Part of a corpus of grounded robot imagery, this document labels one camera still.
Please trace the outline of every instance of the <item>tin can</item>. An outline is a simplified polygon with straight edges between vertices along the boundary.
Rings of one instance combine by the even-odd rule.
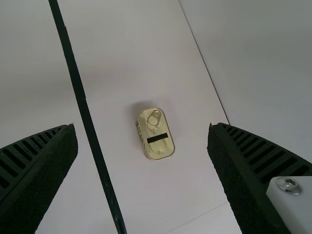
[[[161,160],[174,153],[175,145],[161,109],[152,108],[138,114],[136,128],[147,158]]]

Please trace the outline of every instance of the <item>white surface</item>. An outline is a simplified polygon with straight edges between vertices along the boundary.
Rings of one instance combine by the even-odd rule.
[[[228,202],[203,214],[168,234],[241,234]]]
[[[276,185],[274,177],[270,180],[267,196],[292,234],[312,233],[312,176],[292,176],[302,186],[299,195],[288,194]]]
[[[226,119],[178,1],[59,4],[128,233],[164,234],[225,203],[206,147],[209,123]],[[0,147],[71,122],[78,136],[37,234],[116,233],[48,2],[1,3],[0,26]],[[160,162],[135,128],[149,107],[164,111],[175,143]]]
[[[181,4],[231,124],[312,162],[312,1]]]

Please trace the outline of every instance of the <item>white table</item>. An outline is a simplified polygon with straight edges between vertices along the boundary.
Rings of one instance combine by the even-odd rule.
[[[37,234],[116,233],[48,2],[14,2],[0,9],[0,147],[71,122],[79,145]],[[206,150],[210,122],[226,118],[178,1],[59,5],[128,233],[239,233]],[[175,143],[159,162],[135,128],[150,107]]]

